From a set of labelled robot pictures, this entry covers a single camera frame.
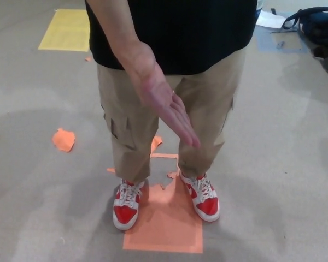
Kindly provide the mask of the person's bare right hand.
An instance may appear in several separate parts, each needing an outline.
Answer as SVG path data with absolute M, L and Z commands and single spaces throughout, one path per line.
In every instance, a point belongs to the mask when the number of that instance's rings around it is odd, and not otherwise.
M 139 96 L 157 116 L 187 145 L 200 147 L 181 98 L 171 89 L 161 68 L 154 64 L 140 78 Z

